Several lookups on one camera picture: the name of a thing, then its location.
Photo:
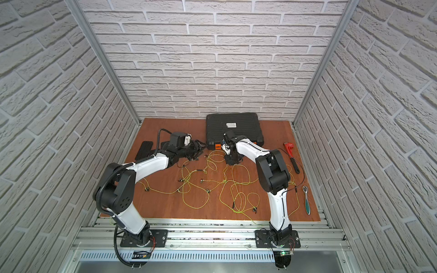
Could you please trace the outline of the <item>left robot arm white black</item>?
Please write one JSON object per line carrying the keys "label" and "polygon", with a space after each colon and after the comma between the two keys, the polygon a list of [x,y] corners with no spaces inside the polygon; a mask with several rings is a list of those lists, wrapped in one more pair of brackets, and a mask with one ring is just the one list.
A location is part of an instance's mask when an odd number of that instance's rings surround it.
{"label": "left robot arm white black", "polygon": [[204,142],[193,140],[191,134],[171,133],[170,140],[151,151],[147,157],[126,164],[111,163],[93,193],[99,212],[114,219],[117,227],[134,241],[146,246],[151,240],[149,223],[133,204],[135,185],[143,178],[169,168],[179,159],[197,159],[207,147]]}

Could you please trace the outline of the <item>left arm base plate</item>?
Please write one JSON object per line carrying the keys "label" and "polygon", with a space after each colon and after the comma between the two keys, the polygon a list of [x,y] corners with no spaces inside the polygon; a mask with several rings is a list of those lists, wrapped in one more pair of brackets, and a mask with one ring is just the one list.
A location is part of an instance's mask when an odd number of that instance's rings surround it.
{"label": "left arm base plate", "polygon": [[152,248],[153,246],[156,248],[163,248],[165,247],[167,236],[168,230],[164,229],[147,229],[140,234],[124,232],[120,246],[122,248]]}

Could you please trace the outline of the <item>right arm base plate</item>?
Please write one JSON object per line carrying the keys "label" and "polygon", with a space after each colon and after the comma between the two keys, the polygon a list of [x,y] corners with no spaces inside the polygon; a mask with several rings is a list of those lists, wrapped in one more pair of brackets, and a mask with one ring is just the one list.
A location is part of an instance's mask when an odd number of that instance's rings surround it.
{"label": "right arm base plate", "polygon": [[256,248],[273,248],[273,249],[299,249],[301,248],[300,238],[296,230],[286,230],[275,233],[272,230],[259,229],[255,230]]}

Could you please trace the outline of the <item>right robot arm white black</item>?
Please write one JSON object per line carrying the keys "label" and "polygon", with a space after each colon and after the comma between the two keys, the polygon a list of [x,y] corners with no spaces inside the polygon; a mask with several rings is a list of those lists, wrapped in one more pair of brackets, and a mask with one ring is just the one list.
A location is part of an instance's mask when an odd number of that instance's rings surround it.
{"label": "right robot arm white black", "polygon": [[224,134],[221,148],[230,166],[240,163],[243,157],[256,164],[258,181],[269,197],[270,237],[276,246],[283,245],[291,236],[292,226],[287,212],[290,173],[282,154],[278,150],[264,149],[243,135],[236,136],[232,131]]}

